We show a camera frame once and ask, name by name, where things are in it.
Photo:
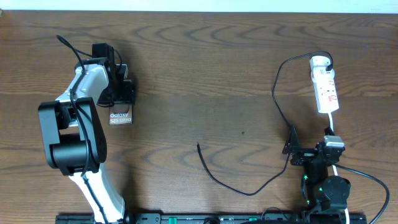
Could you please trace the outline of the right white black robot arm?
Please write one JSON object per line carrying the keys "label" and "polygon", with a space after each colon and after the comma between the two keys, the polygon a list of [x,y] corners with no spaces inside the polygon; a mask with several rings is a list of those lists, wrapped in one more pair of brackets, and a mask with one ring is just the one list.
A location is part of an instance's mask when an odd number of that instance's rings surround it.
{"label": "right white black robot arm", "polygon": [[340,161],[345,151],[341,137],[325,128],[322,141],[315,147],[300,147],[295,126],[289,127],[288,140],[282,151],[292,156],[290,164],[302,166],[302,193],[310,209],[316,212],[342,212],[347,208],[351,184],[348,179],[330,175],[328,168]]}

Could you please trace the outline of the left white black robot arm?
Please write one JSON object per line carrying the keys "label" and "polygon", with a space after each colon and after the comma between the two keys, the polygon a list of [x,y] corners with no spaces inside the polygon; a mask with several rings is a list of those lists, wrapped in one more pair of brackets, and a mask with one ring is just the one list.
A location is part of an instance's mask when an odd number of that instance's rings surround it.
{"label": "left white black robot arm", "polygon": [[127,65],[115,62],[117,54],[107,43],[93,44],[65,92],[38,107],[47,164],[80,188],[93,209],[92,223],[134,223],[106,170],[107,143],[96,109],[135,103],[134,83]]}

